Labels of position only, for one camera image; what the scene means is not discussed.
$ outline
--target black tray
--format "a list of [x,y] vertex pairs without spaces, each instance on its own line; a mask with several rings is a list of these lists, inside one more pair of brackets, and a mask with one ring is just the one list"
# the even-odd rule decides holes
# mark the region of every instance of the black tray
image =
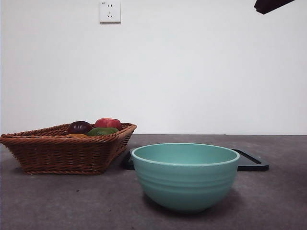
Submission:
[[[131,159],[131,151],[134,149],[130,149],[129,152],[126,153],[123,161],[122,167],[128,170],[134,170],[133,161]],[[269,164],[260,157],[254,157],[246,151],[243,152],[238,149],[232,149],[240,154],[238,171],[267,171],[269,169]]]

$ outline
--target ceramic bowl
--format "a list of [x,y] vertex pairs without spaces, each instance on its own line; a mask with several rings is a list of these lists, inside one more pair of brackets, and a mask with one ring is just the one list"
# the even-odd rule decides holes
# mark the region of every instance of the ceramic bowl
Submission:
[[240,157],[231,149],[194,143],[147,145],[131,154],[147,196],[185,213],[203,211],[226,196]]

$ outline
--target woven basket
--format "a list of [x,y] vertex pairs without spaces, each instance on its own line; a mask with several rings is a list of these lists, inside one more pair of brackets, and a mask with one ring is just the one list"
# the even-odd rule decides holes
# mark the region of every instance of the woven basket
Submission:
[[69,124],[3,134],[6,146],[27,174],[102,174],[126,150],[136,125],[122,123],[117,133],[85,138],[66,137]]

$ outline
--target electrical outlet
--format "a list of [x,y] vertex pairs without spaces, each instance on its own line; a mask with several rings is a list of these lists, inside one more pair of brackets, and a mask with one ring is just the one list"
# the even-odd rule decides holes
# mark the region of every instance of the electrical outlet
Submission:
[[100,2],[100,23],[120,23],[120,1],[106,0]]

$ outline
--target gray floor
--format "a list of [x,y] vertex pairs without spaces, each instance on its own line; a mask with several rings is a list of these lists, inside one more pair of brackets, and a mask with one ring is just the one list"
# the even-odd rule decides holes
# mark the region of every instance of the gray floor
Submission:
[[27,175],[2,147],[1,230],[307,229],[307,136],[133,135],[128,148],[163,142],[245,150],[270,169],[238,172],[224,200],[183,215],[144,195],[124,155],[98,176]]

